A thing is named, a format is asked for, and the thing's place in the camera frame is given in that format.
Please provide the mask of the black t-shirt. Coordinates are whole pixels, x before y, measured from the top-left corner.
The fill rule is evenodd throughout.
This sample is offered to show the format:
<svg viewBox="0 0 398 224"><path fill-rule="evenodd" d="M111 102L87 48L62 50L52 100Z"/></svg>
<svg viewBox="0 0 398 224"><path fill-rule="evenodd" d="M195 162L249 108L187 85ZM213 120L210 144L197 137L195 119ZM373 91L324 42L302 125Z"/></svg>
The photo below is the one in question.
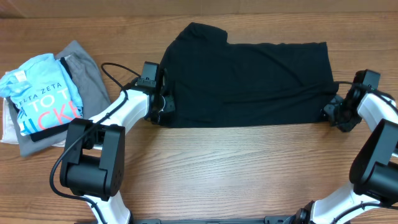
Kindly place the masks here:
<svg viewBox="0 0 398 224"><path fill-rule="evenodd" d="M230 44L227 32L191 23L167 47L160 66L175 109L169 128L317 123L335 97L327 45Z"/></svg>

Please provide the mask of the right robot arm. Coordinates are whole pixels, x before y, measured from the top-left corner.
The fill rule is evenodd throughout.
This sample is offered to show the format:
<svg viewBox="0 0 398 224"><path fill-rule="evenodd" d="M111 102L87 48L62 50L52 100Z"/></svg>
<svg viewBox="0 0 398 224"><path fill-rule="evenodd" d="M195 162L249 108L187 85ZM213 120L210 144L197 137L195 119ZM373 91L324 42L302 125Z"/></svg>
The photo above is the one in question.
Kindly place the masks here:
<svg viewBox="0 0 398 224"><path fill-rule="evenodd" d="M397 209L397 107L378 89L380 73L356 72L345 98L334 97L323 109L331 125L351 131L361 121L371 135L354 159L347 184L299 209L286 223L349 223L375 208Z"/></svg>

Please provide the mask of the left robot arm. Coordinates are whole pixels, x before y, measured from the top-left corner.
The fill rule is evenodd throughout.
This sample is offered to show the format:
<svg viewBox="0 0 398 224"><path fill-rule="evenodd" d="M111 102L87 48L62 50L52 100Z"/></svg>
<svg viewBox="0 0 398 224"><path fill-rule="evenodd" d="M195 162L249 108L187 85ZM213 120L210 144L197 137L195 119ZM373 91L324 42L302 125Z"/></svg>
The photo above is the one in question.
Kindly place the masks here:
<svg viewBox="0 0 398 224"><path fill-rule="evenodd" d="M71 121L64 152L50 173L52 190L86 202L97 223L133 223L120 193L126 134L140 119L159 124L163 115L174 111L166 84L166 69L145 62L142 73L122 86L120 96L104 111Z"/></svg>

